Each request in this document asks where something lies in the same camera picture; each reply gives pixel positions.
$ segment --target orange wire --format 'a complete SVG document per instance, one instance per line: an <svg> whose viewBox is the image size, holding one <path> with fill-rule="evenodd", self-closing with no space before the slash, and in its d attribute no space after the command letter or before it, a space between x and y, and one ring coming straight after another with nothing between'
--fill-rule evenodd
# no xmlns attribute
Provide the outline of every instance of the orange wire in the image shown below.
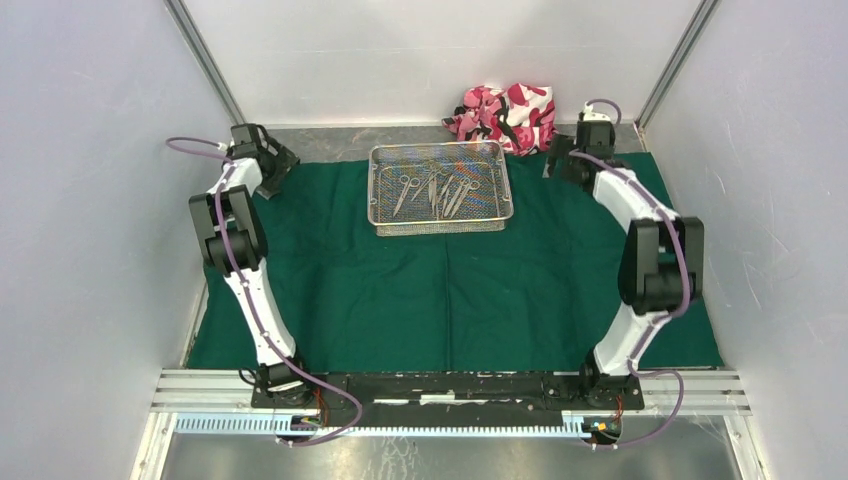
<svg viewBox="0 0 848 480"><path fill-rule="evenodd" d="M621 395L617 395L615 397L615 401L618 404L618 409L615 412L615 416L612 418L613 422L621 420L621 416L624 414L624 402L621 401Z"/></svg>
<svg viewBox="0 0 848 480"><path fill-rule="evenodd" d="M315 389L315 398L318 401L318 409L321 411L321 425L326 427L327 422L330 421L330 409L327 408L326 402L321 398L321 389Z"/></svg>

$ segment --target metal floor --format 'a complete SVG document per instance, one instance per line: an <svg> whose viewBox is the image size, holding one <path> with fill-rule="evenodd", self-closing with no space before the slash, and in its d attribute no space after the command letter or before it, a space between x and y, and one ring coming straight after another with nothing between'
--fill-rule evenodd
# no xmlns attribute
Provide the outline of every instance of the metal floor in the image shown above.
<svg viewBox="0 0 848 480"><path fill-rule="evenodd" d="M573 125L558 128L572 132ZM274 130L304 162L364 160L377 144L452 141L442 127ZM616 151L642 151L631 125L617 129ZM622 440L655 429L661 418L627 417ZM615 452L592 452L556 438L341 438L288 449L260 435L175 434L162 478L189 479L741 479L733 440L715 416L678 417L657 439Z"/></svg>

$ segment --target white wall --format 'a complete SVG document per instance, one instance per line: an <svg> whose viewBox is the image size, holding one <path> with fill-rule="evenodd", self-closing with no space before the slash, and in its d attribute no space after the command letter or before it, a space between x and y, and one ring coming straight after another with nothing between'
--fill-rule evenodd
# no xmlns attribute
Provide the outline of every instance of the white wall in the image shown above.
<svg viewBox="0 0 848 480"><path fill-rule="evenodd" d="M698 0L186 0L245 116L434 124L466 89L552 85L561 121L648 98Z"/></svg>
<svg viewBox="0 0 848 480"><path fill-rule="evenodd" d="M127 478L201 286L228 120L162 2L0 6L0 477Z"/></svg>
<svg viewBox="0 0 848 480"><path fill-rule="evenodd" d="M723 2L648 126L778 478L844 478L848 3Z"/></svg>

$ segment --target metal tray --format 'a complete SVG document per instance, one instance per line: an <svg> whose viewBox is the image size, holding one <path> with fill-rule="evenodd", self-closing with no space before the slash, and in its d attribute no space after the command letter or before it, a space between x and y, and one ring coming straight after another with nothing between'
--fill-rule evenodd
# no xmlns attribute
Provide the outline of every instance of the metal tray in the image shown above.
<svg viewBox="0 0 848 480"><path fill-rule="evenodd" d="M512 217L498 142L378 146L368 166L368 221L377 235L491 232Z"/></svg>

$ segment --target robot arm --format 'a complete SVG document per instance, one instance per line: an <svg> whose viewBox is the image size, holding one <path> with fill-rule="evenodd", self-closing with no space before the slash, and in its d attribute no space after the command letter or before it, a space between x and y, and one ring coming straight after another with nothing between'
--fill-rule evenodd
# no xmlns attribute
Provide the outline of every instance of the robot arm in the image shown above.
<svg viewBox="0 0 848 480"><path fill-rule="evenodd" d="M279 191L279 184L292 166L299 162L288 149L270 145L258 125L237 125L232 128L233 144L221 178L206 193L189 200L189 209L200 244L204 263L214 267L235 293L241 306L259 364L256 385L265 393L298 392L305 388L281 360L281 355L302 366L297 357L294 338L283 323L282 315L268 281L268 242L257 217L251 197L254 192L270 197ZM215 194L220 189L221 208L226 225L219 225ZM238 272L233 268L221 229L227 229Z"/></svg>
<svg viewBox="0 0 848 480"><path fill-rule="evenodd" d="M591 155L607 168L571 154ZM580 369L584 395L614 397L629 391L635 380L630 368L639 360L668 318L680 304L683 287L671 236L662 217L671 221L685 257L690 299L701 296L703 276L703 223L681 217L663 205L636 178L635 172L613 158L615 130L610 118L586 105L579 116L575 137L555 135L549 152L547 175L558 160L560 175L575 183L613 215L627 232L618 287L621 305L604 338L589 352Z"/></svg>

